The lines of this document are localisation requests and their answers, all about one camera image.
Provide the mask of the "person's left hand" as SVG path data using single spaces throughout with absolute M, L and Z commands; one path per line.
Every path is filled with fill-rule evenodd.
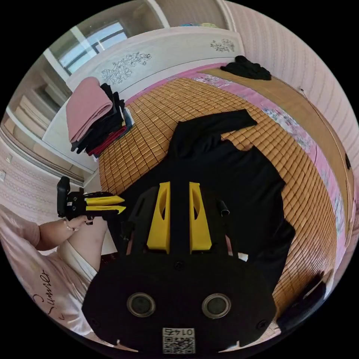
M 76 218 L 73 218 L 71 220 L 64 218 L 63 219 L 65 233 L 67 236 L 70 235 L 70 233 L 79 231 L 81 226 L 83 225 L 92 225 L 93 224 L 93 218 L 88 218 L 85 215 L 78 216 Z

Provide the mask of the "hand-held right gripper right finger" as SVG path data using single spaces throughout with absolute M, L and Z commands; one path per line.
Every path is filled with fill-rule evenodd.
M 190 253 L 208 251 L 212 247 L 200 184 L 189 182 Z

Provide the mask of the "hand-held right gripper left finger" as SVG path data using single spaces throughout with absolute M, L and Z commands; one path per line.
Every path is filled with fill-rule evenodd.
M 153 218 L 148 234 L 147 247 L 152 251 L 170 252 L 170 182 L 159 184 Z

